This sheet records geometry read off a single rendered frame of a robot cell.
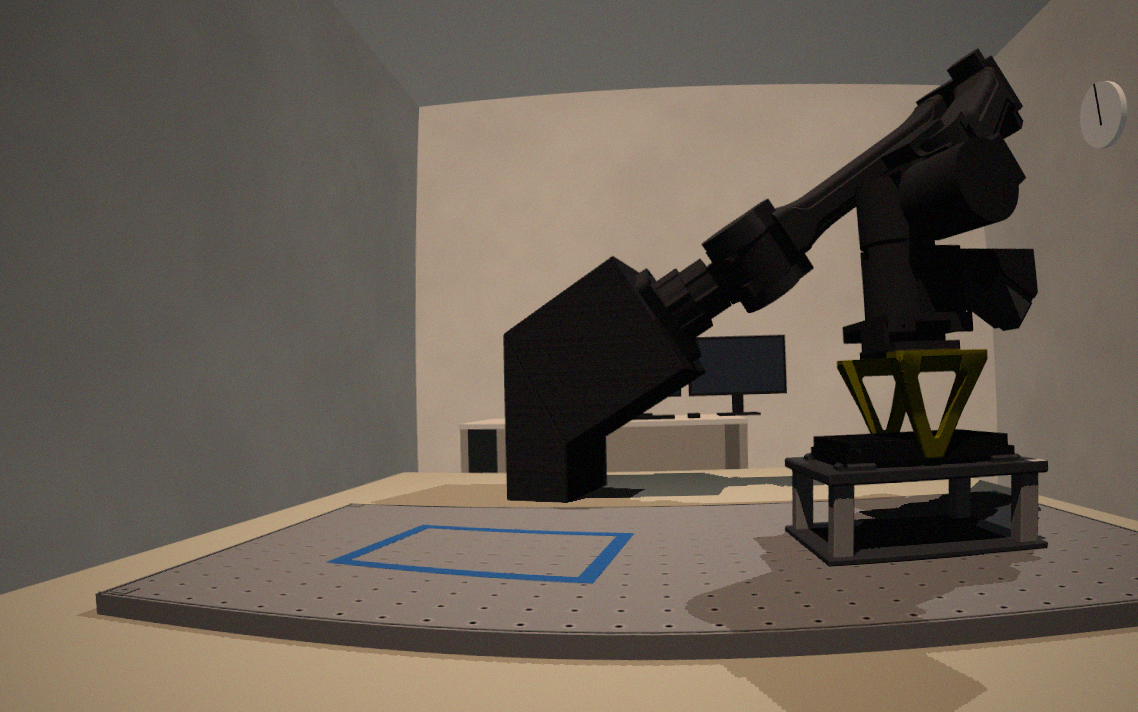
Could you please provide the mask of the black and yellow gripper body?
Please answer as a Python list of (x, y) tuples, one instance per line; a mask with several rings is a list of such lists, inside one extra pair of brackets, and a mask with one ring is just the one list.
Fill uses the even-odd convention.
[(861, 343), (860, 361), (887, 358), (887, 351), (960, 349), (960, 340), (945, 334), (973, 331), (972, 312), (920, 312), (915, 245), (935, 243), (906, 239), (860, 252), (865, 320), (843, 328), (843, 343)]

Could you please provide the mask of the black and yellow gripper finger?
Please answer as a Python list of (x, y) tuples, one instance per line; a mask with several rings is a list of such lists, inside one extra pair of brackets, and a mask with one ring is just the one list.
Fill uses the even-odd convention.
[(860, 409), (861, 416), (869, 429), (869, 434), (900, 432), (906, 409), (897, 384), (894, 384), (894, 396), (887, 430), (883, 430), (873, 404), (869, 400), (869, 395), (867, 394), (865, 384), (861, 380), (863, 376), (892, 375), (887, 358), (838, 361), (838, 371), (852, 395), (853, 401), (856, 401), (858, 408)]
[[(987, 349), (932, 349), (887, 351), (912, 429), (925, 460), (943, 458), (968, 397), (978, 382)], [(920, 372), (954, 371), (956, 376), (943, 416), (933, 436), (920, 389)]]

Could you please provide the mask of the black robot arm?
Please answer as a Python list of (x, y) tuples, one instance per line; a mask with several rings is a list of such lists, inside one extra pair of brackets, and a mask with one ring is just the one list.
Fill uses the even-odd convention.
[[(787, 293), (814, 270), (805, 252), (855, 207), (863, 252), (906, 239), (935, 243), (1011, 216), (1026, 176), (1004, 139), (1022, 129), (1023, 105), (992, 55), (975, 49), (947, 72), (951, 80), (916, 101), (898, 129), (795, 202), (774, 208), (766, 199), (708, 238), (714, 264), (698, 259), (658, 281), (648, 268), (637, 274), (637, 290), (690, 363), (711, 318)], [(1034, 249), (915, 245), (915, 252), (920, 312), (968, 311), (1007, 331), (1038, 293)]]

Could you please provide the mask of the blue tape rectangle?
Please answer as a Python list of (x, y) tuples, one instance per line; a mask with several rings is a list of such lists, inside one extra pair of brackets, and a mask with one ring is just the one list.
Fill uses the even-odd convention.
[[(564, 577), (564, 576), (528, 576), (528, 574), (512, 574), (512, 573), (497, 573), (497, 572), (483, 572), (483, 571), (469, 571), (469, 570), (456, 570), (456, 569), (443, 569), (443, 568), (419, 568), (409, 565), (397, 565), (387, 563), (376, 563), (366, 561), (356, 561), (351, 558), (356, 558), (364, 555), (371, 550), (379, 549), (391, 543), (399, 541), (413, 533), (421, 532), (428, 528), (434, 529), (451, 529), (451, 530), (469, 530), (469, 531), (488, 531), (488, 532), (509, 532), (509, 533), (558, 533), (558, 535), (589, 535), (589, 536), (616, 536), (615, 539), (602, 550), (597, 557), (586, 568), (579, 577)], [(450, 574), (450, 576), (475, 576), (475, 577), (487, 577), (487, 578), (501, 578), (501, 579), (516, 579), (516, 580), (531, 580), (531, 581), (549, 581), (549, 582), (568, 582), (568, 583), (594, 583), (599, 576), (607, 569), (615, 556), (622, 549), (626, 543), (629, 541), (634, 533), (605, 533), (605, 532), (569, 532), (569, 531), (541, 531), (541, 530), (516, 530), (516, 529), (493, 529), (493, 528), (473, 528), (473, 527), (454, 527), (454, 525), (418, 525), (409, 531), (398, 533), (387, 538), (380, 543), (374, 543), (358, 550), (353, 550), (346, 555), (338, 558), (332, 558), (327, 561), (327, 563), (364, 566), (364, 568), (384, 568), (404, 571), (415, 571), (426, 573), (437, 573), (437, 574)]]

